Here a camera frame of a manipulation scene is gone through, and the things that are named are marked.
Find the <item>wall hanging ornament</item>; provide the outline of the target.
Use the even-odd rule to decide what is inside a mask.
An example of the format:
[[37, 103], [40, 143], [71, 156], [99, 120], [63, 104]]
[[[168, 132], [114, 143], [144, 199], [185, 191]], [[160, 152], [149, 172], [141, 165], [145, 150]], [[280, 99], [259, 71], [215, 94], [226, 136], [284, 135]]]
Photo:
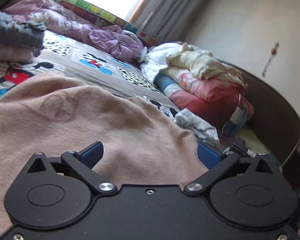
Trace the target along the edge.
[[271, 48], [270, 57], [262, 70], [262, 77], [266, 77], [267, 70], [268, 70], [270, 64], [272, 63], [274, 57], [277, 55], [277, 50], [278, 50], [279, 46], [280, 46], [279, 42], [275, 42], [275, 45]]

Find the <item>cream yellow blanket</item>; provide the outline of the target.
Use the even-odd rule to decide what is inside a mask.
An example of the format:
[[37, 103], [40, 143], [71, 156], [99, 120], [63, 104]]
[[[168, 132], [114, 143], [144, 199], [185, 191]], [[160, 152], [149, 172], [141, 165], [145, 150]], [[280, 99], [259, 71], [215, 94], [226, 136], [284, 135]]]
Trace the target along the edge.
[[169, 65], [187, 69], [199, 79], [219, 79], [245, 87], [243, 74], [235, 67], [222, 63], [207, 50], [184, 42], [181, 50], [169, 56]]

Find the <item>black white striped garment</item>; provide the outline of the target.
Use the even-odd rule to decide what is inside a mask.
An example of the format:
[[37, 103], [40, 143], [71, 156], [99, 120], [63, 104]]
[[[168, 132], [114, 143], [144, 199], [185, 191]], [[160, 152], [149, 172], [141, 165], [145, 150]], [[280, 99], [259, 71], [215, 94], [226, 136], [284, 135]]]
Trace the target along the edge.
[[256, 153], [245, 144], [245, 140], [239, 137], [235, 138], [230, 146], [230, 151], [237, 153], [243, 158], [255, 158], [256, 156]]

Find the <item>colourful alphabet play mat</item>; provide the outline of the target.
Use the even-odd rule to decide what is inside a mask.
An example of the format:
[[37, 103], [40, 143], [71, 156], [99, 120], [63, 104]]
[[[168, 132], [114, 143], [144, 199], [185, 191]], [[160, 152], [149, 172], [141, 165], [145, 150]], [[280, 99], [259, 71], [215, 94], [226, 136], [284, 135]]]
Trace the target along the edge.
[[134, 33], [146, 46], [156, 46], [159, 44], [154, 37], [147, 34], [139, 27], [89, 2], [86, 2], [84, 0], [54, 1], [61, 4], [66, 9], [71, 10], [79, 17], [89, 21], [90, 23], [93, 23], [94, 25], [98, 25], [99, 27], [118, 25], [120, 28]]

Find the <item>pink red folded quilt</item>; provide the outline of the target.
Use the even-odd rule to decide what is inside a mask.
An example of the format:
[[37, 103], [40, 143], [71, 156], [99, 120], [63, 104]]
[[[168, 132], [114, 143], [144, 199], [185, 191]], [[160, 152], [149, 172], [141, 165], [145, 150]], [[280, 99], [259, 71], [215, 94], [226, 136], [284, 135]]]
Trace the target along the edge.
[[245, 98], [245, 87], [216, 78], [200, 79], [187, 69], [168, 67], [153, 81], [179, 109], [188, 109], [226, 136], [243, 128], [254, 114], [253, 105]]

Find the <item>purple crumpled duvet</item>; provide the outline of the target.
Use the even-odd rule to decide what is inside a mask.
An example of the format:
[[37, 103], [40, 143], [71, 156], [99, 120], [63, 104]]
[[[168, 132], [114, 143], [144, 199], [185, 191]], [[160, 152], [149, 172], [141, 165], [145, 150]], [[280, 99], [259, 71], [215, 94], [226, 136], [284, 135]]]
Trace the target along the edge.
[[90, 45], [121, 61], [139, 59], [144, 48], [134, 33], [117, 25], [94, 25], [54, 0], [22, 0], [4, 12], [14, 20], [43, 23], [51, 32]]

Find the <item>folded denim garment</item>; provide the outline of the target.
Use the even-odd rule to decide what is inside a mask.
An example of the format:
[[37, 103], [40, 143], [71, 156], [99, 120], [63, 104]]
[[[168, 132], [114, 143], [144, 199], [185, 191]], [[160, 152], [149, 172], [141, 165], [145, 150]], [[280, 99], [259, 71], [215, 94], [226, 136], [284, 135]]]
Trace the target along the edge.
[[24, 48], [43, 45], [46, 26], [32, 21], [16, 21], [11, 15], [0, 11], [0, 44]]

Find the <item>white quilted duvet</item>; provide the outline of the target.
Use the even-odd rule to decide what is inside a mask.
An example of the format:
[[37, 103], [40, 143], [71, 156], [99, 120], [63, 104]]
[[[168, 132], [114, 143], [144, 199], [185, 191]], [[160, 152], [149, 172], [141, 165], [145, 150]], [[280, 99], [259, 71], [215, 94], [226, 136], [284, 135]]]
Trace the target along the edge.
[[186, 42], [167, 42], [154, 47], [140, 65], [144, 78], [153, 85], [160, 71], [170, 66], [170, 59], [179, 56], [187, 46]]

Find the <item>beige pink sweater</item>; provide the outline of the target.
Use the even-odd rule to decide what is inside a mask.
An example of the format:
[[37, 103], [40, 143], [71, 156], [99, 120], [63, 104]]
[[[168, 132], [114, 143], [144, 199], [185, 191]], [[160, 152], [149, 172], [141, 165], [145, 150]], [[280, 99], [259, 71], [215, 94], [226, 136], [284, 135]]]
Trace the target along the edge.
[[185, 186], [207, 171], [193, 133], [151, 103], [39, 74], [0, 98], [0, 235], [11, 225], [4, 195], [31, 155], [56, 157], [96, 141], [104, 156], [94, 170], [117, 186]]

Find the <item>grey curtain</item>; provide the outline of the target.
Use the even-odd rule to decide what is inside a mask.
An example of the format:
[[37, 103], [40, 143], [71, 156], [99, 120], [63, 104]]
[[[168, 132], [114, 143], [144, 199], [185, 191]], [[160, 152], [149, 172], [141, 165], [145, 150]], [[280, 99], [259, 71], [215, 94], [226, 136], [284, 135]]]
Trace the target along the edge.
[[178, 40], [208, 0], [141, 0], [129, 22], [158, 44]]

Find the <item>dark wooden headboard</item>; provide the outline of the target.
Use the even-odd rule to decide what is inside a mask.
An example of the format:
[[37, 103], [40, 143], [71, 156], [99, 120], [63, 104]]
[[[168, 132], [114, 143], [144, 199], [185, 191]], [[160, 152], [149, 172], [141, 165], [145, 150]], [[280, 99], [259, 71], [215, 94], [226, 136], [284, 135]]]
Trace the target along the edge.
[[300, 117], [273, 87], [234, 64], [244, 77], [245, 98], [254, 107], [247, 126], [270, 150], [270, 159], [294, 188], [300, 188]]

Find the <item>white folded clothes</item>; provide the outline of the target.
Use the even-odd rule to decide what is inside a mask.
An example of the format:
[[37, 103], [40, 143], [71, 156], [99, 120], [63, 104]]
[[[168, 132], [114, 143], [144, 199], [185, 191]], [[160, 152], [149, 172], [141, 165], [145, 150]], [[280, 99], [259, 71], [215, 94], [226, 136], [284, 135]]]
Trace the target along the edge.
[[215, 146], [220, 143], [217, 129], [186, 108], [175, 115], [174, 122], [181, 128], [191, 130], [199, 141]]

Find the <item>Mickey Mouse bed blanket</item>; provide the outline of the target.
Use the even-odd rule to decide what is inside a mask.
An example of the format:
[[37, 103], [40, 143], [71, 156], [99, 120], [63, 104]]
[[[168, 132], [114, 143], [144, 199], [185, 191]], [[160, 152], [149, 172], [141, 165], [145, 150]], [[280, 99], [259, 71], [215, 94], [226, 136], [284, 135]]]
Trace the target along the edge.
[[122, 98], [142, 98], [171, 119], [179, 112], [170, 99], [143, 77], [138, 67], [50, 31], [45, 32], [38, 57], [27, 63], [0, 62], [0, 97], [23, 81], [47, 72], [75, 77]]

